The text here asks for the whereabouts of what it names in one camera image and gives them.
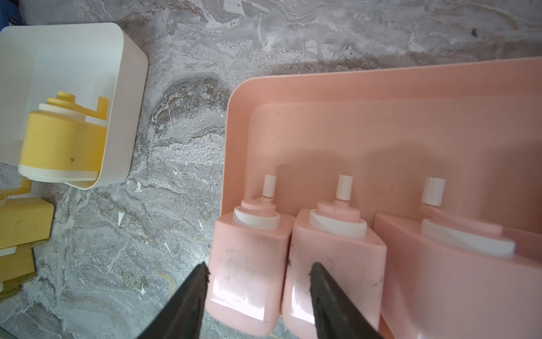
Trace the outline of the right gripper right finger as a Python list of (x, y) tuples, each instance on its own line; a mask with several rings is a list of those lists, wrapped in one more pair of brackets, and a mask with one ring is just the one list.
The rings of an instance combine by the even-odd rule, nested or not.
[(323, 264), (316, 262), (312, 265), (310, 282), (317, 337), (382, 337), (355, 307)]

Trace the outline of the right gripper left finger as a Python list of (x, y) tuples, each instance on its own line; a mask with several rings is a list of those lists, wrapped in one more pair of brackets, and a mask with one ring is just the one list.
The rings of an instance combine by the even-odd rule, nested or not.
[(209, 275), (206, 263), (198, 264), (138, 338), (200, 338)]

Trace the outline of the pink pencil sharpener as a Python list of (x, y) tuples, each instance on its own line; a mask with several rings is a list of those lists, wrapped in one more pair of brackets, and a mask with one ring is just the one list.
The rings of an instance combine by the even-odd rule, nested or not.
[(215, 222), (206, 311), (252, 336), (278, 323), (294, 216), (273, 201), (276, 177), (266, 175), (258, 199), (243, 199)]
[(282, 319), (298, 338), (316, 338), (310, 271), (320, 262), (368, 323), (381, 318), (387, 247), (350, 205), (353, 179), (341, 175), (334, 201), (300, 210), (294, 222), (282, 297)]
[(442, 207), (426, 179), (412, 220), (378, 214), (388, 248), (382, 317), (396, 338), (540, 338), (541, 236)]

